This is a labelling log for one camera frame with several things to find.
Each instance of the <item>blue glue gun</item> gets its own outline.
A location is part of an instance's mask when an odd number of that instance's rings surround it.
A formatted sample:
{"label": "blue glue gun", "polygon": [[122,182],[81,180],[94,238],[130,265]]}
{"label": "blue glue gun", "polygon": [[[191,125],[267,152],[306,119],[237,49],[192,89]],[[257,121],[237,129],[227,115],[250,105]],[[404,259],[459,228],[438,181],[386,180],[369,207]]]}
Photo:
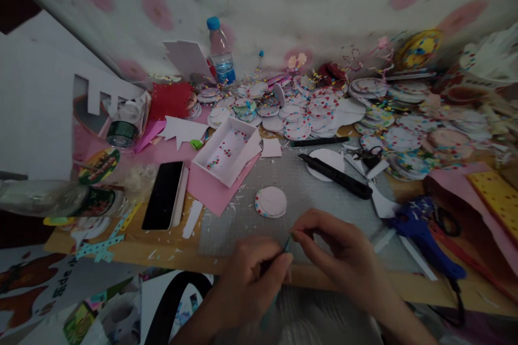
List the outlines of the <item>blue glue gun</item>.
{"label": "blue glue gun", "polygon": [[417,245],[426,261],[448,279],[464,279],[466,271],[452,262],[435,242],[428,229],[427,218],[434,212],[430,196],[418,196],[404,204],[394,218],[387,221],[397,234],[411,238]]}

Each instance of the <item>hand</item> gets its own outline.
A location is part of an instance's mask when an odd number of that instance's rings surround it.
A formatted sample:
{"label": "hand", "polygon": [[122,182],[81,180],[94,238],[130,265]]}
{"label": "hand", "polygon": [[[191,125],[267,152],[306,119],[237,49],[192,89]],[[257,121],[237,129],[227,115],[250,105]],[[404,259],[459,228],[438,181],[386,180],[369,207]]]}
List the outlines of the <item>hand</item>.
{"label": "hand", "polygon": [[[274,260],[260,277],[260,264]],[[268,237],[251,236],[240,240],[220,281],[204,303],[212,306],[220,329],[242,326],[260,320],[281,289],[284,279],[291,279],[291,253]]]}
{"label": "hand", "polygon": [[[304,253],[359,308],[383,322],[393,314],[387,303],[399,296],[390,284],[371,243],[355,225],[317,209],[309,209],[294,224],[293,235]],[[329,245],[333,256],[313,240],[316,233]]]}

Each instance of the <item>gray cutting mat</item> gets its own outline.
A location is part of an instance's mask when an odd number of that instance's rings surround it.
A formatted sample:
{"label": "gray cutting mat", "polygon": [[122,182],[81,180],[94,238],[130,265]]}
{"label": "gray cutting mat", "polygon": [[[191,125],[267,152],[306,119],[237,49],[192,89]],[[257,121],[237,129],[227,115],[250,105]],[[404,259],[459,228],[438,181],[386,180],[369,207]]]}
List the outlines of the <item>gray cutting mat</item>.
{"label": "gray cutting mat", "polygon": [[[282,139],[281,145],[286,142],[287,140]],[[359,199],[335,182],[322,182],[314,178],[307,171],[305,163],[297,157],[301,152],[309,154],[319,148],[340,152],[341,145],[328,144],[292,150],[285,148],[280,158],[258,160],[245,178],[245,186],[242,185],[242,189],[238,190],[230,201],[235,204],[235,210],[229,205],[221,217],[218,217],[205,209],[199,253],[208,256],[229,256],[236,241],[250,234],[271,236],[284,246],[290,228],[310,207],[324,210],[357,225],[371,242],[382,236],[387,229],[376,215],[372,201]],[[360,182],[366,182],[347,161],[345,173]],[[388,199],[394,200],[385,175],[382,173],[376,179],[379,191]],[[278,187],[286,194],[288,208],[281,218],[261,217],[255,211],[257,191],[268,186]],[[291,245],[291,253],[296,262],[308,262],[298,244]],[[378,256],[390,271],[421,272],[398,238],[392,238]]]}

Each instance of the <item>polka dot wall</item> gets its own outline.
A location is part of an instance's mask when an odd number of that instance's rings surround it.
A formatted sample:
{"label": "polka dot wall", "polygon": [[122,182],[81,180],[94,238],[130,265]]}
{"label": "polka dot wall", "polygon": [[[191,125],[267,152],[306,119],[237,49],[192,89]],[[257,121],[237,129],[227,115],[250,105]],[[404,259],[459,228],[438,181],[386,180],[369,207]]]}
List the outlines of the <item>polka dot wall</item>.
{"label": "polka dot wall", "polygon": [[130,81],[176,72],[164,41],[198,42],[208,54],[205,21],[214,15],[233,46],[238,76],[254,71],[260,50],[265,70],[291,62],[311,69],[350,56],[353,47],[365,55],[382,36],[399,40],[437,28],[445,32],[447,53],[518,17],[515,0],[39,1]]}

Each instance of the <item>white paper box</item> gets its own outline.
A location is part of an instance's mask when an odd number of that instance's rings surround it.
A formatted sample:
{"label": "white paper box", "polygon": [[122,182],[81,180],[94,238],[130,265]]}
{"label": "white paper box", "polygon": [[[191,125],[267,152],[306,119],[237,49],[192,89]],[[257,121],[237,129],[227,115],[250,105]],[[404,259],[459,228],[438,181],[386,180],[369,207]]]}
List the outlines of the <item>white paper box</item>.
{"label": "white paper box", "polygon": [[[248,141],[244,144],[233,142],[232,135],[236,132],[246,134]],[[261,141],[259,130],[235,118],[227,118],[214,132],[207,144],[198,152],[193,159],[193,163],[201,167],[208,174],[213,175],[225,186],[232,187],[237,176],[243,170],[244,165],[252,158],[253,153],[257,151],[257,146]],[[225,152],[225,147],[231,148],[231,155]],[[218,164],[207,168],[219,156]]]}

